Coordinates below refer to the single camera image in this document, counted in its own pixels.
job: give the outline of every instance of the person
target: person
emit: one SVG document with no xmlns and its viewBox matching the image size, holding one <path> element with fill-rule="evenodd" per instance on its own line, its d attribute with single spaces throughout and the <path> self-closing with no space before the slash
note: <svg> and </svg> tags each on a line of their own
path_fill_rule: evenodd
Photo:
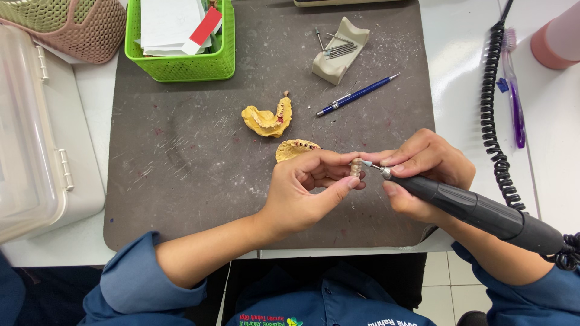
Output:
<svg viewBox="0 0 580 326">
<path fill-rule="evenodd" d="M 254 215 L 163 243 L 151 231 L 123 247 L 84 299 L 86 317 L 81 324 L 192 325 L 183 318 L 183 309 L 204 300 L 206 277 L 213 271 L 308 229 L 351 190 L 366 187 L 349 176 L 348 164 L 357 157 L 394 166 L 392 174 L 399 178 L 422 174 L 462 189 L 469 189 L 475 175 L 474 165 L 461 151 L 427 129 L 397 150 L 338 154 L 316 149 L 301 154 L 275 166 L 266 204 Z M 311 194 L 316 187 L 327 189 Z M 536 253 L 463 223 L 393 182 L 385 181 L 382 187 L 395 211 L 434 223 L 456 239 L 453 249 L 472 264 L 488 288 L 493 303 L 487 313 L 489 325 L 580 324 L 578 271 L 561 271 Z M 268 292 L 267 285 L 275 283 L 269 279 L 255 284 L 268 294 L 239 305 L 227 325 L 434 325 L 397 305 L 376 281 L 348 265 L 339 264 L 319 282 L 293 291 Z"/>
</svg>

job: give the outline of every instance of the toothbrush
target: toothbrush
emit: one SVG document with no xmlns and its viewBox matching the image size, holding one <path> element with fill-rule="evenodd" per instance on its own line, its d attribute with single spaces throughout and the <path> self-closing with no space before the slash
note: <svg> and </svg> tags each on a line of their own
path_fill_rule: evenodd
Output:
<svg viewBox="0 0 580 326">
<path fill-rule="evenodd" d="M 508 28 L 505 30 L 502 42 L 502 65 L 503 74 L 509 85 L 510 105 L 512 107 L 513 129 L 516 137 L 517 148 L 525 147 L 525 125 L 524 113 L 521 109 L 520 94 L 517 89 L 516 73 L 513 71 L 511 51 L 514 51 L 517 44 L 516 30 Z"/>
</svg>

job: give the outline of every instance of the blue sleeve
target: blue sleeve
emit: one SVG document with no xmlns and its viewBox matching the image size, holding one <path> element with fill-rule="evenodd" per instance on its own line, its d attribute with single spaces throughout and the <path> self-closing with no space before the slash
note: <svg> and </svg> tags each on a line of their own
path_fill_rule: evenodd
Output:
<svg viewBox="0 0 580 326">
<path fill-rule="evenodd" d="M 487 322 L 495 325 L 580 325 L 580 272 L 556 266 L 538 281 L 507 285 L 489 275 L 461 244 L 451 245 L 459 257 L 472 265 L 473 274 L 487 287 L 492 308 Z"/>
<path fill-rule="evenodd" d="M 0 326 L 12 326 L 24 304 L 24 283 L 0 252 Z"/>
<path fill-rule="evenodd" d="M 157 263 L 153 246 L 159 232 L 150 231 L 124 246 L 105 265 L 101 283 L 84 299 L 84 323 L 124 314 L 164 312 L 196 306 L 205 299 L 206 280 L 193 289 L 173 284 Z"/>
</svg>

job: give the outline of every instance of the hand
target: hand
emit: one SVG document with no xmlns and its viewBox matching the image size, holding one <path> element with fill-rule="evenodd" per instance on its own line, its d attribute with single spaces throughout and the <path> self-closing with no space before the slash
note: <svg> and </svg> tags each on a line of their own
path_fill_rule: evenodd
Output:
<svg viewBox="0 0 580 326">
<path fill-rule="evenodd" d="M 350 176 L 349 163 L 358 152 L 338 154 L 315 149 L 278 163 L 272 173 L 266 205 L 256 214 L 256 227 L 282 237 L 316 224 L 345 198 L 365 183 Z M 316 187 L 328 188 L 310 194 Z"/>
<path fill-rule="evenodd" d="M 365 161 L 381 166 L 393 166 L 391 173 L 398 178 L 423 175 L 468 190 L 475 176 L 475 166 L 457 148 L 453 148 L 436 133 L 421 129 L 398 150 L 380 153 L 359 153 Z M 454 220 L 449 214 L 411 195 L 395 182 L 383 182 L 383 189 L 397 212 L 426 223 L 440 224 Z"/>
</svg>

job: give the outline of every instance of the red paper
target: red paper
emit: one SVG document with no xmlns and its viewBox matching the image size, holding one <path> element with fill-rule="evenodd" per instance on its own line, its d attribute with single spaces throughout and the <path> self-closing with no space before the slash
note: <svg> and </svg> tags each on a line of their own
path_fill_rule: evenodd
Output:
<svg viewBox="0 0 580 326">
<path fill-rule="evenodd" d="M 222 14 L 214 7 L 210 7 L 208 13 L 189 39 L 201 46 L 212 33 L 213 29 L 219 24 L 221 18 Z"/>
</svg>

